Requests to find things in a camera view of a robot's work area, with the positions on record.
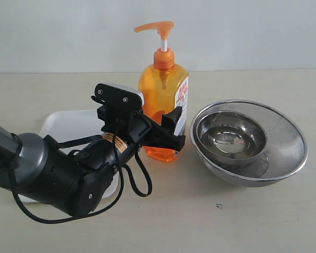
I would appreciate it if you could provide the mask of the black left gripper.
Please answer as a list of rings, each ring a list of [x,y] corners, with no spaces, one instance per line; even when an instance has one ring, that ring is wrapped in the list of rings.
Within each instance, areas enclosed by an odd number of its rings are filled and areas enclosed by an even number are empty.
[[[115,133],[128,144],[145,145],[181,151],[185,145],[185,135],[175,135],[177,123],[182,115],[182,107],[162,115],[161,125],[150,119],[143,110],[117,108],[101,105],[97,108],[98,119],[104,122],[103,132]]]

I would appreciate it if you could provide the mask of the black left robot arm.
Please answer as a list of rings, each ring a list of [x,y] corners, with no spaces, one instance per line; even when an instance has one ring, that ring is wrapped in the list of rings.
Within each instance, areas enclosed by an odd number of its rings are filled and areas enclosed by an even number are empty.
[[[103,194],[116,174],[130,172],[134,158],[141,168],[147,192],[129,180],[140,197],[152,193],[151,177],[139,157],[143,146],[180,151],[185,136],[174,129],[182,114],[177,107],[156,123],[142,109],[119,109],[103,105],[97,115],[102,133],[66,142],[35,133],[15,134],[0,127],[0,188],[10,191],[21,211],[35,219],[21,196],[51,205],[67,214],[67,220],[99,215]]]

